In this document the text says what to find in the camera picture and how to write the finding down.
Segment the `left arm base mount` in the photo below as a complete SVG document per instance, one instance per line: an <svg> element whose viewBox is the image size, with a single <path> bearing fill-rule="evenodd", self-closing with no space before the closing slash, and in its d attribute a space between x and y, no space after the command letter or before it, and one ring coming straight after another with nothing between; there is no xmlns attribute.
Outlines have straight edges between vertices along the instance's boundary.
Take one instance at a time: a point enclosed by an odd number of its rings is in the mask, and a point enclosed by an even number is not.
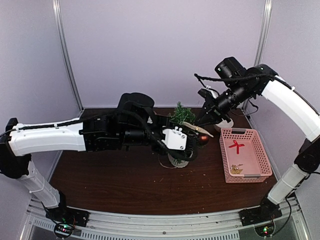
<svg viewBox="0 0 320 240"><path fill-rule="evenodd" d="M46 209L46 217L54 223L64 223L72 226L86 227L90 213L75 208L52 208Z"/></svg>

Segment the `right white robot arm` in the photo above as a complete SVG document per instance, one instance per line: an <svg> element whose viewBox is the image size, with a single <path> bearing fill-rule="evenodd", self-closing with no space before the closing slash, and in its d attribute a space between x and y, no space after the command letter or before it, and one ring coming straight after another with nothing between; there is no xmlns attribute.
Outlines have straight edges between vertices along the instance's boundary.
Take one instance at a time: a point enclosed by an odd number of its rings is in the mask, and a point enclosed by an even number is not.
<svg viewBox="0 0 320 240"><path fill-rule="evenodd" d="M203 81L223 82L227 89L218 96L203 86L197 93L204 99L195 123L199 126L231 120L229 112L246 100L261 96L278 107L303 133L305 140L293 164L270 189L256 210L259 220L268 220L276 206L320 166L320 114L280 75L266 64L243 67L233 56L216 67L218 78L195 74Z"/></svg>

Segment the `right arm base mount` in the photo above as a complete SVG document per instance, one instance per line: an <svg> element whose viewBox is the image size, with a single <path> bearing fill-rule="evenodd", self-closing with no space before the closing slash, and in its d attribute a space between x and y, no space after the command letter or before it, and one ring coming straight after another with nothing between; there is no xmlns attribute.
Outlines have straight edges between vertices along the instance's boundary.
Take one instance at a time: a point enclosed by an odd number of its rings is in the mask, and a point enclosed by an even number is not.
<svg viewBox="0 0 320 240"><path fill-rule="evenodd" d="M243 227L268 222L283 215L279 209L270 211L261 207L243 209L238 214Z"/></svg>

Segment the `small green christmas tree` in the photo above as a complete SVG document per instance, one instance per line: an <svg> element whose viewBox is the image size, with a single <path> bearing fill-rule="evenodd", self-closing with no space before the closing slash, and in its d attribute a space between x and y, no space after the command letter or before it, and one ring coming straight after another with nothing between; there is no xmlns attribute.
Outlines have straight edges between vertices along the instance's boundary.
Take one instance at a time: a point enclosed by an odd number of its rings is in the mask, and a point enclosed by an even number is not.
<svg viewBox="0 0 320 240"><path fill-rule="evenodd" d="M175 158L172 155L168 154L167 156L171 166L165 167L164 165L161 165L168 169L181 169L186 167L193 160L195 160L198 156L198 149L204 147L204 145L199 145L199 136L204 134L191 130L182 124L182 122L188 122L190 124L195 125L196 115L190 107L185 107L180 101L177 102L173 113L169 113L167 116L169 117L169 120L173 123L175 127L182 128L182 132L187 135L188 139L186 142L186 148L180 154L185 158L188 158L188 160Z"/></svg>

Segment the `red burlap bow ornament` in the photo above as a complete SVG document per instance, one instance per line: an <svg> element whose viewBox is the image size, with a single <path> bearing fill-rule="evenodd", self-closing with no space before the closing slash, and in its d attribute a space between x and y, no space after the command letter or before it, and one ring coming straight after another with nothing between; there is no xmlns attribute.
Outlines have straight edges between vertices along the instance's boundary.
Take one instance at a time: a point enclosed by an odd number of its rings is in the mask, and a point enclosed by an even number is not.
<svg viewBox="0 0 320 240"><path fill-rule="evenodd" d="M189 128L189 129L191 129L191 130L193 130L193 131L196 131L196 132L198 132L198 133L201 133L201 134L205 134L205 135L207 135L207 136L210 136L211 138L214 137L211 133L209 133L207 130L205 130L204 128L202 128L202 127L200 127L200 126L193 125L193 124L191 124L191 123L189 123L189 122L186 122L186 121L183 121L183 122L182 122L182 125L185 126L185 127L187 127L187 128Z"/></svg>

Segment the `red bauble ornament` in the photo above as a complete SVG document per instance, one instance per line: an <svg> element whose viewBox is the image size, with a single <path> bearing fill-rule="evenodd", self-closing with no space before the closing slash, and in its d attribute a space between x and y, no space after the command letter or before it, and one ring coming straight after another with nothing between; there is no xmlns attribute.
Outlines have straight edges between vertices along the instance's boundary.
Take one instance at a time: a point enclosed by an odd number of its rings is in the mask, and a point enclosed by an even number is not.
<svg viewBox="0 0 320 240"><path fill-rule="evenodd" d="M208 135L205 135L205 134L200 135L198 137L198 144L200 146L205 146L209 142L209 140L210 140L210 137Z"/></svg>

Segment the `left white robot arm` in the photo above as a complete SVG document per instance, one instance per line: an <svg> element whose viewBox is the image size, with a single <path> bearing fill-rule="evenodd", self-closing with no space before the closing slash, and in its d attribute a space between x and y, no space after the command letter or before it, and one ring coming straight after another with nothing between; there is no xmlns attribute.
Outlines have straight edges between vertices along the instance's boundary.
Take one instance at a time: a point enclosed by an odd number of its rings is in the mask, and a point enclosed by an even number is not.
<svg viewBox="0 0 320 240"><path fill-rule="evenodd" d="M94 116L40 124L11 118L0 136L0 172L20 181L61 222L72 218L65 195L52 187L32 161L33 153L99 152L129 146L151 146L169 153L185 148L177 127L157 115L154 100L143 93L125 93L114 110Z"/></svg>

